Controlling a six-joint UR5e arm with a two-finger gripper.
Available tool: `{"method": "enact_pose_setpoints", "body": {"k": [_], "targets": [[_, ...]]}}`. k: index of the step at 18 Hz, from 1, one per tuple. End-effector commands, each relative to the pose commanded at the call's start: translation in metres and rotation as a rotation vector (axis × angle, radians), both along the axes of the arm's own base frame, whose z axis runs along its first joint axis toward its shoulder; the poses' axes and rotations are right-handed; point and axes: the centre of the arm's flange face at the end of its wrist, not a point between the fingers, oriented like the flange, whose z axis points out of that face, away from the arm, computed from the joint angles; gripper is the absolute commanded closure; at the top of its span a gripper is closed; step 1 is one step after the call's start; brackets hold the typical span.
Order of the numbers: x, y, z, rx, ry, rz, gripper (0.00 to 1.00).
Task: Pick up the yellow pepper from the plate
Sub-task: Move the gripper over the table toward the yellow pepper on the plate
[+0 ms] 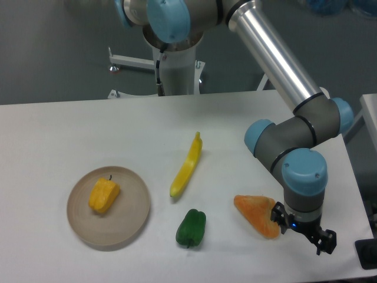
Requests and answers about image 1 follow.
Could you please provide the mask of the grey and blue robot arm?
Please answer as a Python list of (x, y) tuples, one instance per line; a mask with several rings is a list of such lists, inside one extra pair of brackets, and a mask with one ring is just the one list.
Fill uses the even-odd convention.
[(336, 233), (320, 225), (327, 164), (314, 147), (346, 132), (353, 123), (350, 105), (327, 98), (310, 78), (270, 22), (260, 1), (115, 1), (125, 27), (141, 26), (154, 47), (157, 94), (193, 94), (194, 62), (183, 64), (183, 53), (194, 48), (204, 31), (226, 24), (256, 59), (293, 117), (280, 124), (253, 123), (244, 142), (283, 187), (284, 201), (270, 210), (282, 232), (291, 229), (331, 254)]

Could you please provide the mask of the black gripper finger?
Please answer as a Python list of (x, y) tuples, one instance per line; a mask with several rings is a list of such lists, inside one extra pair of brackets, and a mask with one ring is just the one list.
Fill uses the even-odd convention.
[(307, 236), (310, 243), (316, 247), (316, 254), (320, 255), (322, 252), (326, 254), (332, 254), (336, 248), (336, 232), (333, 230), (317, 229), (311, 231)]
[(271, 210), (270, 220), (280, 227), (280, 233), (287, 231), (287, 213), (282, 203), (277, 202)]

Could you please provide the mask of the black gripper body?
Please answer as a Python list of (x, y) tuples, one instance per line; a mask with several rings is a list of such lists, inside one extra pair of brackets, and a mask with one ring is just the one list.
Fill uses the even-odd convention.
[(320, 235), (320, 222), (322, 208), (311, 212), (300, 212), (293, 208), (286, 208), (286, 226), (297, 233), (303, 234), (308, 239), (317, 239)]

